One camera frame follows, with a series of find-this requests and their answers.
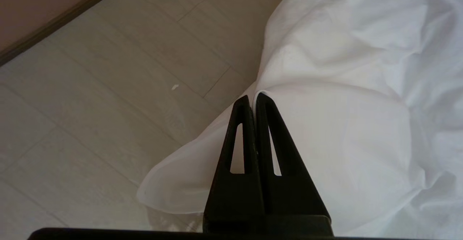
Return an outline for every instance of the floor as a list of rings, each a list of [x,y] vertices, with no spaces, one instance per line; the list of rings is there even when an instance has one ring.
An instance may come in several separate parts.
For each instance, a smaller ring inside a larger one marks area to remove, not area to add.
[[[137,187],[256,79],[280,1],[104,0],[1,67],[0,239],[200,228]]]

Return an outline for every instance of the beige wall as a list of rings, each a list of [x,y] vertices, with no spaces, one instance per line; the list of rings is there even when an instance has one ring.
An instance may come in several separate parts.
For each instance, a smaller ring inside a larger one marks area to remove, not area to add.
[[[0,51],[81,0],[0,0]]]

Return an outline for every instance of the baseboard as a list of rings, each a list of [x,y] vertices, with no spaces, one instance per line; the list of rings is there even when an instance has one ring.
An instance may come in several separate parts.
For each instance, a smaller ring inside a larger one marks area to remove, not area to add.
[[[20,55],[22,52],[30,49],[30,47],[34,46],[42,39],[45,39],[62,26],[68,24],[70,21],[100,1],[101,0],[82,0],[56,18],[52,19],[45,26],[42,26],[41,28],[33,31],[31,34],[14,42],[0,52],[0,67]]]

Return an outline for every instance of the wrinkled fabric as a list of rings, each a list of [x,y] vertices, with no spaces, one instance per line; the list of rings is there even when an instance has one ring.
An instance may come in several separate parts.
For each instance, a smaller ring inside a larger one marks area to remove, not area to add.
[[[463,0],[283,0],[257,81],[278,106],[337,236],[463,238]],[[202,212],[231,108],[137,196]]]

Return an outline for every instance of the white sheet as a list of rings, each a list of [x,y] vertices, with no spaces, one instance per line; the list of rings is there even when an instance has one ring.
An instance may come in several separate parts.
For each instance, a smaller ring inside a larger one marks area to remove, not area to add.
[[[337,236],[463,239],[463,0],[283,0],[258,80]],[[204,210],[230,108],[137,196]]]

